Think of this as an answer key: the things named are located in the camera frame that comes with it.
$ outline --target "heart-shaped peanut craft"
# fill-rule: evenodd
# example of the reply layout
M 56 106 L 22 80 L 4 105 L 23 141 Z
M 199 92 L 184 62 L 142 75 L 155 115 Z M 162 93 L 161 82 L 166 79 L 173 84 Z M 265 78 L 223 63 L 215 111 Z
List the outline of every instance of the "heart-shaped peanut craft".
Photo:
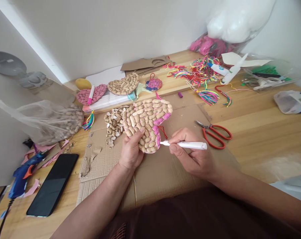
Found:
M 138 75 L 133 72 L 122 80 L 114 80 L 108 83 L 107 88 L 115 95 L 129 95 L 138 85 Z
M 165 100 L 144 100 L 123 110 L 123 125 L 128 137 L 131 137 L 141 127 L 145 133 L 138 143 L 144 153 L 154 153 L 160 147 L 160 133 L 158 126 L 169 118 L 173 107 Z
M 99 86 L 96 86 L 94 89 L 94 94 L 93 94 L 91 104 L 98 101 L 105 94 L 106 90 L 107 90 L 107 85 L 105 85 L 105 84 L 100 84 Z M 77 96 L 76 96 L 77 100 L 80 103 L 82 103 L 83 105 L 88 105 L 87 101 L 88 101 L 90 92 L 91 92 L 91 89 L 81 90 L 79 93 L 77 93 Z

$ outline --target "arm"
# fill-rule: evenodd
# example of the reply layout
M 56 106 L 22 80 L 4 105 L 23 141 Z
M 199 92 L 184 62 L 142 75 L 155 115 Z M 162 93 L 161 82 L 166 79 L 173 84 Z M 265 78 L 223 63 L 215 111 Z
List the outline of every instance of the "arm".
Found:
M 113 219 L 135 169 L 143 159 L 138 141 L 141 128 L 131 139 L 125 136 L 118 164 L 103 182 L 62 222 L 51 238 L 96 238 Z
M 249 203 L 301 230 L 301 201 L 220 162 L 214 161 L 210 150 L 192 150 L 187 154 L 176 143 L 201 141 L 187 128 L 180 129 L 169 140 L 170 152 L 177 156 L 185 170 L 210 181 L 229 196 Z

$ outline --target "hand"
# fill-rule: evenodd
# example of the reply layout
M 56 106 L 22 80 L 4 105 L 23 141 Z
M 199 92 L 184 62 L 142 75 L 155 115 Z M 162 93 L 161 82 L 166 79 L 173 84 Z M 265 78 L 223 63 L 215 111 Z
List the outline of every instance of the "hand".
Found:
M 139 150 L 138 142 L 144 135 L 145 128 L 140 128 L 131 138 L 127 135 L 123 140 L 123 148 L 118 164 L 128 169 L 136 169 L 143 160 L 144 153 Z
M 191 152 L 187 154 L 182 147 L 177 145 L 180 141 L 204 142 L 208 148 L 207 150 L 191 149 Z M 172 135 L 168 142 L 170 143 L 170 153 L 176 155 L 188 173 L 205 180 L 214 178 L 217 171 L 216 163 L 210 152 L 208 142 L 204 138 L 197 137 L 188 128 L 181 128 Z

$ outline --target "white wall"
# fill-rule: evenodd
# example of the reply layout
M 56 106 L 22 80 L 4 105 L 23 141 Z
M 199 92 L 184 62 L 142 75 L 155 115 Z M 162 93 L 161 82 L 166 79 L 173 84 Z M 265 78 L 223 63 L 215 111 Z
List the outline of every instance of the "white wall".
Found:
M 10 0 L 70 79 L 187 49 L 206 31 L 209 4 L 208 0 Z
M 13 24 L 8 9 L 22 19 L 65 72 L 65 83 L 141 57 L 187 49 L 206 31 L 213 2 L 0 0 L 0 5 Z M 244 51 L 301 64 L 301 0 L 276 0 L 269 22 Z
M 0 11 L 0 51 L 10 52 L 21 58 L 29 71 L 42 71 L 49 76 L 49 70 L 32 51 L 21 35 Z M 0 99 L 6 104 L 19 107 L 40 100 L 18 85 L 16 80 L 0 74 Z M 0 109 L 0 186 L 12 181 L 14 170 L 23 160 L 27 147 L 22 142 L 28 138 L 15 125 L 16 120 Z
M 276 0 L 268 23 L 243 52 L 286 59 L 301 67 L 301 0 Z
M 27 72 L 41 71 L 47 77 L 60 83 L 48 66 L 29 46 L 21 34 L 0 11 L 0 51 L 8 52 L 20 58 L 27 66 Z

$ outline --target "peanut shell heart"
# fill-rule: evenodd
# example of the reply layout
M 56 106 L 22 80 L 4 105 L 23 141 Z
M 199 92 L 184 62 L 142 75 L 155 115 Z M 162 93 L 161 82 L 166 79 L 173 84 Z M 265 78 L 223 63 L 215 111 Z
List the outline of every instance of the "peanut shell heart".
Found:
M 131 137 L 141 127 L 145 133 L 138 143 L 144 153 L 154 153 L 160 148 L 160 133 L 158 126 L 169 118 L 173 108 L 165 100 L 144 100 L 123 110 L 123 125 L 128 137 Z
M 110 81 L 107 88 L 115 95 L 129 95 L 138 85 L 138 75 L 133 72 L 122 80 Z

